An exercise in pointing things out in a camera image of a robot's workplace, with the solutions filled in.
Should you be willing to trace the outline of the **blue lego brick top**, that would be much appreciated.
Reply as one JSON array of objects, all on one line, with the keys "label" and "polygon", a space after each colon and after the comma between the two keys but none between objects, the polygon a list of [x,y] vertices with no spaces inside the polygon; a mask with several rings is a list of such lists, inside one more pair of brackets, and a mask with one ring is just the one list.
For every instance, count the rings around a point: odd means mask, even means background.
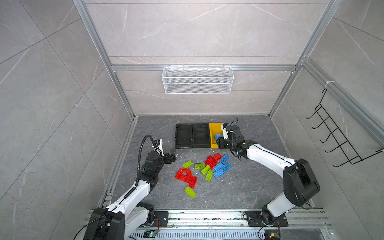
[{"label": "blue lego brick top", "polygon": [[216,134],[215,135],[215,140],[219,139],[219,138],[222,138],[223,137],[223,134]]}]

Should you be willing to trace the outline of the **blue lego brick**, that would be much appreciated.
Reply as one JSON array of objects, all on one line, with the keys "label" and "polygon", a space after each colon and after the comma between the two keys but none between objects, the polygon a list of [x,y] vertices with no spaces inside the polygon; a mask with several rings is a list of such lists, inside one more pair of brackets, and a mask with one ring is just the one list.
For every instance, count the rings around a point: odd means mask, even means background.
[{"label": "blue lego brick", "polygon": [[221,170],[225,173],[226,171],[228,171],[230,168],[232,167],[231,163],[226,163],[222,168]]},{"label": "blue lego brick", "polygon": [[222,171],[224,167],[223,163],[218,163],[217,165],[214,166],[215,172]]},{"label": "blue lego brick", "polygon": [[216,134],[215,135],[215,140],[219,139],[219,138],[222,138],[223,137],[223,134]]},{"label": "blue lego brick", "polygon": [[229,160],[229,158],[230,158],[229,155],[227,155],[227,154],[223,155],[222,158],[220,159],[220,163],[225,165],[226,162]]},{"label": "blue lego brick", "polygon": [[225,172],[222,169],[219,169],[213,173],[214,177],[217,179],[222,176]]}]

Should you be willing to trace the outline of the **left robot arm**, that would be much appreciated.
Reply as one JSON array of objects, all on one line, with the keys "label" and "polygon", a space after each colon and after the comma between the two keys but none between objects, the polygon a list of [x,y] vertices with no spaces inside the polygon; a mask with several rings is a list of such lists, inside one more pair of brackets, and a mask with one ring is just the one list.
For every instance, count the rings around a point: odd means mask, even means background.
[{"label": "left robot arm", "polygon": [[175,160],[176,154],[164,153],[162,139],[146,135],[140,145],[133,185],[107,207],[96,208],[74,239],[126,240],[139,226],[151,225],[155,221],[154,206],[142,200],[156,186],[163,166]]}]

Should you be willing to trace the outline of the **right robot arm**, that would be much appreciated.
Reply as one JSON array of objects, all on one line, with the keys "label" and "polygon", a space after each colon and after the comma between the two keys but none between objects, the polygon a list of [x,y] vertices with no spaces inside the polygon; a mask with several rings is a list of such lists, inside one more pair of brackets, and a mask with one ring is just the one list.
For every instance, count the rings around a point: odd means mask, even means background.
[{"label": "right robot arm", "polygon": [[283,192],[262,207],[263,224],[271,225],[284,213],[302,207],[320,190],[320,184],[310,163],[276,154],[255,141],[246,140],[238,126],[224,123],[223,136],[216,143],[219,149],[228,149],[238,159],[248,159],[272,170],[283,179]]}]

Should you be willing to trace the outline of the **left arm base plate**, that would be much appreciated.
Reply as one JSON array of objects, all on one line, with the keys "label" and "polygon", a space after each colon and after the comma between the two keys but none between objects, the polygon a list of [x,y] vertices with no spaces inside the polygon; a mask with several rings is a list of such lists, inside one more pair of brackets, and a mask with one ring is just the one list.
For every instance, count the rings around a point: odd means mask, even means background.
[{"label": "left arm base plate", "polygon": [[141,225],[144,228],[166,228],[169,221],[168,211],[154,211],[150,212],[147,221]]}]

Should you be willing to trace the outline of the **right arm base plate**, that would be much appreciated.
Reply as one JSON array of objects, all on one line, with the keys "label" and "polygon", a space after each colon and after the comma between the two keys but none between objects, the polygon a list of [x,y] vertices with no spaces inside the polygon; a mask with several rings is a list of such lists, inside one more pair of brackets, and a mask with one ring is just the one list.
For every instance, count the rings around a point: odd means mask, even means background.
[{"label": "right arm base plate", "polygon": [[263,226],[272,226],[272,227],[288,227],[288,220],[285,214],[282,214],[279,217],[271,216],[264,214],[262,211],[246,211],[243,214],[243,219],[248,222],[249,227],[263,227]]}]

